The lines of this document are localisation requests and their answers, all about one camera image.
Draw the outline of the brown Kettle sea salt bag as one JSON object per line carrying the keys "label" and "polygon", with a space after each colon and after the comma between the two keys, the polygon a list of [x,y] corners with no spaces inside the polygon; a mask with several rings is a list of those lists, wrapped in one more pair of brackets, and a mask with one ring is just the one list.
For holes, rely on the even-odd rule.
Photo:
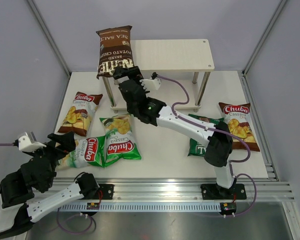
{"label": "brown Kettle sea salt bag", "polygon": [[116,67],[135,66],[131,47],[131,25],[96,31],[99,36],[99,62],[97,78],[111,78]]}

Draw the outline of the brown Chuba bag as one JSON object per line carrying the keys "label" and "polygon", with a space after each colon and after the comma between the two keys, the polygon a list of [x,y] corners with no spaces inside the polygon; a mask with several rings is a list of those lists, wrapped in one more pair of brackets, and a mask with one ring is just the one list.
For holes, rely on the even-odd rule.
{"label": "brown Chuba bag", "polygon": [[230,104],[218,103],[224,122],[227,124],[230,133],[239,138],[233,138],[233,149],[245,149],[243,142],[249,147],[251,151],[260,152],[257,144],[255,134],[252,130],[251,121],[251,104]]}
{"label": "brown Chuba bag", "polygon": [[78,91],[57,132],[61,134],[74,132],[86,137],[102,98],[103,94],[86,94]]}

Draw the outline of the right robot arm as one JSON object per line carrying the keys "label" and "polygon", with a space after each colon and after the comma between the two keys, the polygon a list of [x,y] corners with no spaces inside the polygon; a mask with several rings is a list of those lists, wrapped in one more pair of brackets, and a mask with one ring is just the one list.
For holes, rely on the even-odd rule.
{"label": "right robot arm", "polygon": [[214,167],[216,174],[215,195],[229,198],[235,192],[236,178],[229,161],[233,138],[226,123],[195,119],[176,111],[174,106],[147,96],[161,86],[161,77],[156,73],[145,79],[137,66],[117,66],[112,76],[116,80],[128,78],[119,84],[119,90],[130,114],[144,124],[176,131],[205,147],[204,159]]}

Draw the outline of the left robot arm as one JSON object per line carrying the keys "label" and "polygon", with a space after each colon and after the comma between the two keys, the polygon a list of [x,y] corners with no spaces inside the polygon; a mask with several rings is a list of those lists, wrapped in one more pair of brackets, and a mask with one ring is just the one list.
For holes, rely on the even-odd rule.
{"label": "left robot arm", "polygon": [[29,231],[68,203],[93,199],[98,194],[100,186],[91,173],[83,173],[55,193],[49,192],[59,161],[75,150],[76,142],[73,132],[47,137],[49,140],[41,143],[32,132],[24,132],[10,143],[30,159],[0,182],[0,240]]}

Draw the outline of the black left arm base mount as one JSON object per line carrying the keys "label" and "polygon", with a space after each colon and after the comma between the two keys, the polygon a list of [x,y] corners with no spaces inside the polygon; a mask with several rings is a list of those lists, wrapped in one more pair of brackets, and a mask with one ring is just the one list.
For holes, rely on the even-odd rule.
{"label": "black left arm base mount", "polygon": [[101,183],[99,184],[99,189],[93,195],[91,200],[112,200],[114,195],[114,184]]}

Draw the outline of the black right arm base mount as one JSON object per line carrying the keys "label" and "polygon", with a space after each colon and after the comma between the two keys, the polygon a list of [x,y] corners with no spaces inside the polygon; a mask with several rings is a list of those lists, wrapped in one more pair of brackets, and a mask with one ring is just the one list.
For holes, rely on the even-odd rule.
{"label": "black right arm base mount", "polygon": [[221,187],[216,183],[206,183],[200,185],[203,200],[246,200],[247,194],[245,186],[235,183],[229,189]]}

